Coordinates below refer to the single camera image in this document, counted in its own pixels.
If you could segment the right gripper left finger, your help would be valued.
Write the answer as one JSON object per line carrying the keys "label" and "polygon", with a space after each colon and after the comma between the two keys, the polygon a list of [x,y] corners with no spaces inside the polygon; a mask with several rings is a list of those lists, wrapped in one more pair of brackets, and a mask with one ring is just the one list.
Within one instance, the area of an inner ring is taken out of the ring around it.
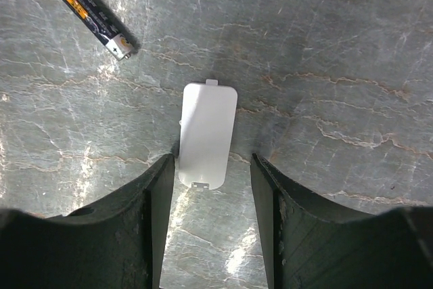
{"label": "right gripper left finger", "polygon": [[175,159],[69,215],[1,210],[2,288],[158,288]]}

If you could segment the white battery cover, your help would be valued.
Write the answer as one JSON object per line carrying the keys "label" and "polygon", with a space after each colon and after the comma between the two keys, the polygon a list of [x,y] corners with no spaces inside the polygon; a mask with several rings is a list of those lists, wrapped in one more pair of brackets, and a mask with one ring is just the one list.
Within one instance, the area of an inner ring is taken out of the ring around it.
{"label": "white battery cover", "polygon": [[187,187],[220,188],[226,178],[237,107],[237,91],[215,79],[183,90],[179,179]]}

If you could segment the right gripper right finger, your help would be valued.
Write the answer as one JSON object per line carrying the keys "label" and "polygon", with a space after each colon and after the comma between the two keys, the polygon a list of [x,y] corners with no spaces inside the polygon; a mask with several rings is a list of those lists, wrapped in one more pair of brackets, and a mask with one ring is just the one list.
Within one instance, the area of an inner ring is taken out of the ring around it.
{"label": "right gripper right finger", "polygon": [[262,156],[250,166],[270,288],[431,288],[432,209],[371,215],[285,176]]}

